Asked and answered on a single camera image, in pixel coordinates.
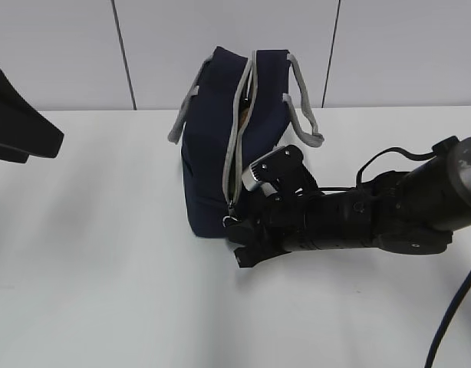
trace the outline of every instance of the white table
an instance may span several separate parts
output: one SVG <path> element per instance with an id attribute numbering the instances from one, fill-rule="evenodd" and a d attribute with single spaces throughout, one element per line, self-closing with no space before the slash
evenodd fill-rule
<path id="1" fill-rule="evenodd" d="M 471 107 L 317 110 L 318 182 L 379 150 L 471 136 Z M 0 368 L 420 367 L 471 268 L 471 228 L 441 255 L 300 252 L 240 270 L 186 221 L 173 111 L 50 112 L 57 159 L 0 162 Z M 292 135 L 288 141 L 295 140 Z M 366 179 L 412 169 L 394 154 Z M 435 367 L 471 367 L 471 292 Z"/>

